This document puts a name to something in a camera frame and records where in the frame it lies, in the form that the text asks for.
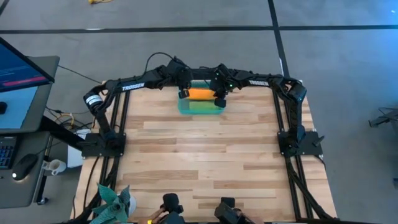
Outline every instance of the computer monitor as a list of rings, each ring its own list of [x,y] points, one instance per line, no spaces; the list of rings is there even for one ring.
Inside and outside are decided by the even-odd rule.
[[[53,77],[0,37],[0,92],[50,82],[54,82]]]

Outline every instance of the teal plastic bin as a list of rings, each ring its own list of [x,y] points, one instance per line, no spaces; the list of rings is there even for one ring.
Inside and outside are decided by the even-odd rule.
[[[204,81],[199,81],[192,82],[192,88],[209,89],[209,86]],[[178,110],[181,114],[221,114],[224,108],[214,105],[214,100],[189,100],[188,98],[179,98]]]

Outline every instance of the white sticker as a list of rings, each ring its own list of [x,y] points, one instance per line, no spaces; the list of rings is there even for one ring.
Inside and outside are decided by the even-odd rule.
[[[135,90],[135,89],[144,87],[144,84],[145,83],[138,83],[138,84],[134,84],[134,85],[124,86],[124,87],[122,87],[122,89],[123,89],[123,91]]]
[[[91,105],[91,104],[93,104],[93,103],[95,103],[97,101],[102,101],[101,97],[98,96],[98,95],[93,95],[93,96],[91,96],[91,97],[86,99],[86,103],[89,104],[89,105]]]
[[[269,86],[268,82],[265,81],[253,81],[253,80],[249,80],[249,83],[252,85],[260,85],[260,86]]]

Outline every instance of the wooden tabletop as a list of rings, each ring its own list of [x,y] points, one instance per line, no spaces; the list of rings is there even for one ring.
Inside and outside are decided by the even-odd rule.
[[[234,197],[244,213],[267,222],[294,220],[285,161],[277,142],[279,127],[272,91],[261,87],[234,91],[227,96],[221,115],[206,116],[180,114],[177,92],[174,87],[131,92],[126,150],[116,184],[118,192],[130,185],[130,194],[137,200],[129,221],[151,215],[162,204],[163,194],[170,192],[178,195],[187,222],[217,222],[213,214],[220,197]],[[302,111],[303,125],[313,129],[307,99]],[[81,170],[75,199],[77,215],[82,211],[94,160],[86,159]],[[335,217],[323,164],[314,156],[302,156],[302,160],[309,191]],[[97,191],[101,165],[102,158],[94,169],[87,203]],[[305,217],[302,194],[299,189],[297,192]]]

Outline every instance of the yellow cable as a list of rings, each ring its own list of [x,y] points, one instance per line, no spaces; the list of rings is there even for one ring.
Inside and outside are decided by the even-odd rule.
[[[91,128],[93,129],[95,127],[95,117],[93,116],[93,124],[91,125]]]
[[[113,0],[88,0],[88,3],[90,4],[95,4],[95,3],[106,3],[106,2],[111,2]]]
[[[57,122],[60,118],[65,117],[65,116],[69,116],[69,117],[71,117],[71,119],[72,119],[72,122],[71,122],[70,125],[69,125],[69,129],[71,129],[71,128],[73,127],[73,124],[75,123],[75,118],[73,117],[73,115],[72,115],[71,113],[70,113],[70,114],[66,114],[66,113],[60,114],[60,116],[58,116],[58,117],[55,119],[54,122]]]

